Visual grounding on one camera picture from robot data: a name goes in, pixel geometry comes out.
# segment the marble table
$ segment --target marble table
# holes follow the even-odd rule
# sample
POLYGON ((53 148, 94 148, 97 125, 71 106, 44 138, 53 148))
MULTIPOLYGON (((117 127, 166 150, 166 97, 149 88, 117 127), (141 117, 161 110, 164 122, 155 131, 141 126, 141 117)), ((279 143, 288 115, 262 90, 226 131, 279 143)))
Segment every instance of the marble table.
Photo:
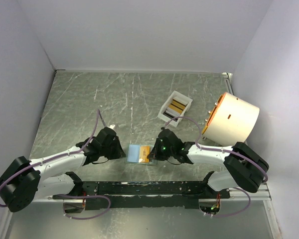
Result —
MULTIPOLYGON (((118 136, 127 153, 130 143, 153 145, 164 125, 158 111, 169 95, 178 91, 193 99, 186 116, 201 127, 219 96, 228 91, 221 74, 80 73, 58 71, 30 158, 49 156, 68 149, 90 136, 96 110, 107 125, 118 124, 118 136)), ((194 141, 199 132, 183 119, 174 128, 183 141, 194 141)), ((215 145, 209 140, 203 144, 215 145)), ((127 163, 126 158, 99 165, 86 165, 76 173, 84 181, 185 181, 202 180, 209 171, 221 170, 209 164, 157 165, 127 163)))

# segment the white cylinder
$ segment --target white cylinder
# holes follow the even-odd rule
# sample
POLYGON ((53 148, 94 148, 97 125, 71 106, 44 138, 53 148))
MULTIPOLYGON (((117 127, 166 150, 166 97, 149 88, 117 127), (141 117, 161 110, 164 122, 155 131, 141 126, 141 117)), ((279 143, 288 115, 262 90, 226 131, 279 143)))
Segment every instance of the white cylinder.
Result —
POLYGON ((259 108, 228 92, 222 94, 203 130, 203 136, 222 145, 244 142, 253 129, 259 108))

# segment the purple cable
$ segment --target purple cable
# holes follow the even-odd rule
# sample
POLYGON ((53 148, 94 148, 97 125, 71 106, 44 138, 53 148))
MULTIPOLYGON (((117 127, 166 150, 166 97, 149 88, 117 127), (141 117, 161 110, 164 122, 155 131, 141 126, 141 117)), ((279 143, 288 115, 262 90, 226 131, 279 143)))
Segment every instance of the purple cable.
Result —
MULTIPOLYGON (((75 153, 80 153, 87 145, 88 143, 91 141, 93 135, 95 134, 95 131, 96 131, 96 127, 98 125, 98 121, 99 121, 99 115, 100 115, 100 110, 97 110, 97 116, 96 116, 96 121, 95 121, 95 125, 94 125, 94 128, 93 128, 93 131, 92 131, 92 134, 91 136, 89 137, 89 139, 86 141, 86 143, 82 146, 82 148, 80 148, 79 150, 77 151, 73 151, 73 152, 70 152, 70 154, 75 154, 75 153)), ((53 156, 51 158, 48 158, 46 160, 44 160, 42 163, 47 163, 47 162, 50 162, 54 159, 57 159, 57 158, 60 158, 60 157, 63 157, 63 156, 67 156, 68 154, 67 153, 62 153, 62 154, 59 154, 59 155, 56 155, 56 156, 53 156)), ((30 168, 34 168, 38 165, 41 165, 41 162, 38 162, 38 163, 35 163, 35 164, 32 164, 32 165, 29 165, 25 168, 23 168, 22 170, 16 172, 15 174, 13 174, 12 176, 10 176, 7 180, 5 180, 3 183, 1 183, 0 185, 0 191, 2 190, 2 188, 7 185, 12 179, 14 179, 15 177, 19 176, 21 173, 25 172, 26 170, 30 169, 30 168)), ((5 208, 7 207, 7 205, 5 204, 1 204, 0 203, 0 207, 1 208, 5 208)))
POLYGON ((249 163, 251 163, 252 165, 254 165, 256 168, 258 168, 259 169, 259 171, 261 171, 261 173, 264 175, 264 177, 265 177, 265 179, 264 179, 264 183, 265 182, 267 182, 268 181, 268 175, 267 175, 267 173, 257 164, 257 163, 255 163, 254 161, 252 161, 251 159, 249 159, 249 158, 247 158, 246 156, 243 156, 242 154, 240 154, 240 153, 237 153, 237 152, 234 152, 234 151, 231 151, 231 150, 227 150, 227 149, 219 149, 219 148, 209 148, 209 147, 201 147, 201 146, 199 146, 199 144, 198 144, 198 141, 199 141, 199 139, 200 139, 200 136, 201 136, 201 128, 200 128, 200 126, 199 126, 199 124, 196 122, 196 121, 194 121, 193 119, 191 119, 191 118, 189 118, 189 117, 186 117, 186 116, 177 116, 177 117, 174 117, 174 118, 172 118, 172 119, 170 119, 168 122, 166 122, 166 124, 165 124, 165 126, 167 126, 172 120, 174 120, 174 119, 178 119, 178 118, 183 118, 183 119, 187 119, 187 120, 190 120, 190 121, 192 121, 197 127, 198 127, 198 129, 199 129, 199 136, 198 136, 198 138, 195 140, 195 145, 196 145, 196 147, 197 148, 199 148, 200 150, 208 150, 208 151, 217 151, 217 152, 226 152, 226 153, 232 153, 232 154, 235 154, 236 156, 239 156, 239 157, 241 157, 242 159, 245 159, 246 161, 248 161, 249 163))
POLYGON ((110 206, 111 206, 111 200, 106 197, 106 196, 102 196, 102 195, 93 195, 93 196, 68 196, 68 195, 64 195, 64 194, 59 194, 59 196, 64 197, 64 198, 71 198, 71 199, 84 199, 84 198, 104 198, 106 200, 108 200, 109 204, 108 207, 106 208, 105 211, 92 216, 92 217, 88 217, 88 218, 77 218, 77 217, 71 217, 70 215, 66 214, 64 206, 63 206, 63 212, 64 212, 64 216, 66 216, 69 219, 75 219, 75 220, 89 220, 89 219, 93 219, 93 218, 97 218, 100 217, 101 215, 107 213, 110 210, 110 206))
POLYGON ((237 214, 239 214, 239 213, 242 213, 243 211, 245 211, 247 208, 249 208, 249 206, 250 206, 250 204, 251 204, 251 198, 250 198, 250 196, 249 196, 249 194, 244 190, 244 189, 241 189, 241 188, 234 188, 234 189, 237 189, 237 190, 239 190, 239 191, 242 191, 244 194, 246 194, 247 195, 247 197, 248 197, 248 203, 247 203, 247 205, 243 208, 243 209, 241 209, 241 210, 239 210, 239 211, 236 211, 236 212, 234 212, 234 213, 228 213, 228 214, 223 214, 223 215, 213 215, 213 214, 210 214, 210 213, 206 213, 207 215, 210 215, 211 217, 213 217, 213 218, 225 218, 225 217, 230 217, 230 216, 234 216, 234 215, 237 215, 237 214))

